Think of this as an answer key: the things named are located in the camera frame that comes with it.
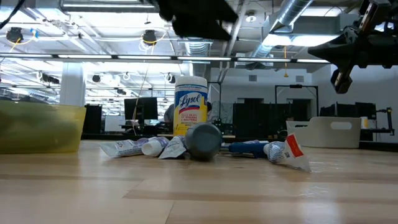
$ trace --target wooden table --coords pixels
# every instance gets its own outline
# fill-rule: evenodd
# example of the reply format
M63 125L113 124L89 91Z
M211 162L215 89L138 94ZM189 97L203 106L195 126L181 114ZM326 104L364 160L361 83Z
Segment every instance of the wooden table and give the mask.
M305 149L312 173L263 159L0 155L0 223L398 223L398 154Z

